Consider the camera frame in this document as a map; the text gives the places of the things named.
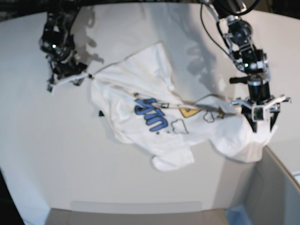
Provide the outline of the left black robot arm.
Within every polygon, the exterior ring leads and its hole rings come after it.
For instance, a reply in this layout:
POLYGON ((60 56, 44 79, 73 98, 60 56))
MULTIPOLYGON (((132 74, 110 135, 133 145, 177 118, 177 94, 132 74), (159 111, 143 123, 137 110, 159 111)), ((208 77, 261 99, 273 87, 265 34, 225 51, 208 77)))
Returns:
POLYGON ((231 84, 246 84, 249 96, 237 98, 232 105, 240 106, 253 132, 259 122, 267 122, 273 129, 281 112, 281 103, 290 102, 286 95, 274 97, 270 92, 270 69, 267 55, 258 49, 252 39, 252 26, 242 19, 259 3, 246 7, 242 0, 201 0, 201 8, 207 8, 216 21, 217 30, 226 46, 223 52, 244 77, 232 77, 231 84))

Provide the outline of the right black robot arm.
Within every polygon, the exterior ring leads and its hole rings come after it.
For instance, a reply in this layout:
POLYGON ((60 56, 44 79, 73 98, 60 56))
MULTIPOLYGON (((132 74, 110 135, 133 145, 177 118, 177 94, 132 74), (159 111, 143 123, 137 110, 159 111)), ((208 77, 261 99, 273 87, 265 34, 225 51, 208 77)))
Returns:
POLYGON ((71 28, 81 9, 77 0, 54 0, 47 8, 47 17, 39 47, 46 54, 51 75, 47 91, 54 93, 56 87, 66 83, 80 86, 87 73, 87 65, 79 61, 71 28))

